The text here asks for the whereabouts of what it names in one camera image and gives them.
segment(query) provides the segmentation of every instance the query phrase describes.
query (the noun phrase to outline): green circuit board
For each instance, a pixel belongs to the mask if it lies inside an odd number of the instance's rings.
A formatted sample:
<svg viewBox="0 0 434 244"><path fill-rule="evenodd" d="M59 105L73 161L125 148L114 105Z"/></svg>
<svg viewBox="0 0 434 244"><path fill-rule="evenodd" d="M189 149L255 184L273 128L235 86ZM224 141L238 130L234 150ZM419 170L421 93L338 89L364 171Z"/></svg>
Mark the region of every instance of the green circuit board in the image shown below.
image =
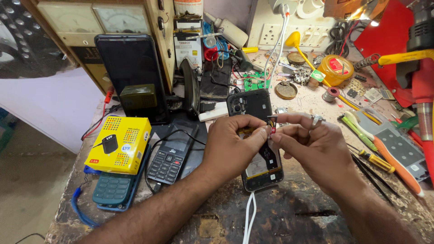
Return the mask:
<svg viewBox="0 0 434 244"><path fill-rule="evenodd" d="M248 92L248 91L252 91L252 90L258 90L258 89L268 89L268 86L270 85L270 80L266 80L266 83L263 80L260 79L264 79L264 75L263 72L255 72L252 74L243 74L243 77L249 77L248 79L244 79L244 91Z"/></svg>

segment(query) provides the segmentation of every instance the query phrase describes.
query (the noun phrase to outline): yellow screwdriver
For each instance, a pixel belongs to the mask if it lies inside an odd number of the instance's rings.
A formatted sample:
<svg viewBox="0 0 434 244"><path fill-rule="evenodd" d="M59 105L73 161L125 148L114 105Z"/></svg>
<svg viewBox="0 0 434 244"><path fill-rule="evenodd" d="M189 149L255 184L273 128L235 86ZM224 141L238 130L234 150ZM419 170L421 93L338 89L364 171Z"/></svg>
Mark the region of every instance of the yellow screwdriver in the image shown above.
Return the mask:
<svg viewBox="0 0 434 244"><path fill-rule="evenodd" d="M356 147L347 143L348 146L354 148L358 151L358 154L362 156L364 159L378 166L380 169L386 171L387 173L393 173L395 171L395 167L384 161L383 159L377 157L374 154L369 154L365 150L358 150Z"/></svg>

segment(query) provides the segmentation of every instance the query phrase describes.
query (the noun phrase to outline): yellow charger box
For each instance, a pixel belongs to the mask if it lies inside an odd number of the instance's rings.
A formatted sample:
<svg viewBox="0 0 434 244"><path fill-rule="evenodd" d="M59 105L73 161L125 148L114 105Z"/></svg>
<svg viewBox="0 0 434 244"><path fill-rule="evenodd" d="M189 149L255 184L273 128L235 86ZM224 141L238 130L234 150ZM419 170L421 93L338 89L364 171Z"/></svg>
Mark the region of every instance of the yellow charger box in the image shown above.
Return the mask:
<svg viewBox="0 0 434 244"><path fill-rule="evenodd" d="M84 164L104 172L136 175L150 135L148 118L109 116Z"/></svg>

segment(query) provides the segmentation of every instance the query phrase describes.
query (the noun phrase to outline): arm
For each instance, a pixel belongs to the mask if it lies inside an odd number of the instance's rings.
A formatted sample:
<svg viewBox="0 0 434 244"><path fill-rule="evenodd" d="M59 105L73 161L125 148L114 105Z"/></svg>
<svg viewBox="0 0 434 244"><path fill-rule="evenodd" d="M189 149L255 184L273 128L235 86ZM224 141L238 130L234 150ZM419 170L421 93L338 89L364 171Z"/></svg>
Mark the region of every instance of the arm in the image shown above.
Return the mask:
<svg viewBox="0 0 434 244"><path fill-rule="evenodd" d="M241 140L236 130L245 126L261 127ZM210 126L199 167L161 193L116 215L80 244L165 243L220 186L247 168L269 132L264 121L250 115L218 119ZM242 148L250 151L242 155L222 153Z"/></svg>
<svg viewBox="0 0 434 244"><path fill-rule="evenodd" d="M277 122L294 124L272 137L284 158L294 157L333 198L359 243L417 243L395 210L361 178L337 125L322 122L310 130L311 116L302 113L281 114Z"/></svg>

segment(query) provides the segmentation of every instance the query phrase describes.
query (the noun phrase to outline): ring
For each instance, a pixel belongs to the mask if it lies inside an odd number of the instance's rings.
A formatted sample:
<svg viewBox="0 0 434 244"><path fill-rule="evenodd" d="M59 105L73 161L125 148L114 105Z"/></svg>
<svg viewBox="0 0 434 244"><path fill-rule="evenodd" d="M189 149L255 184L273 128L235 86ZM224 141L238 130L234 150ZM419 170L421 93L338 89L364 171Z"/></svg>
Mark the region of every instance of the ring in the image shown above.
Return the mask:
<svg viewBox="0 0 434 244"><path fill-rule="evenodd" d="M326 121L322 116L320 115L313 115L311 114L311 119L313 119L312 121L312 125L310 126L310 129L313 130L315 129L316 124L318 123L318 121Z"/></svg>

